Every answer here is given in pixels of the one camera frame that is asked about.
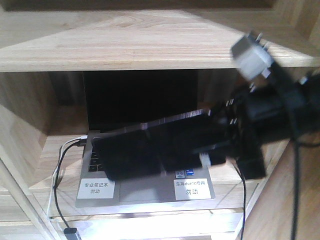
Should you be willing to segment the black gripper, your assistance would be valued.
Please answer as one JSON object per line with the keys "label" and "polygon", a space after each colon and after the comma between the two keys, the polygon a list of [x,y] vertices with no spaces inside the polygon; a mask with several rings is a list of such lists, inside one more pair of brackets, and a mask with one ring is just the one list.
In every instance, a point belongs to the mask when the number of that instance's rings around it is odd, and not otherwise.
{"label": "black gripper", "polygon": [[238,88],[226,106],[226,136],[245,179],[266,176],[262,145],[285,139],[298,140],[320,130],[320,76],[292,82],[285,73],[272,73],[269,84],[250,92]]}

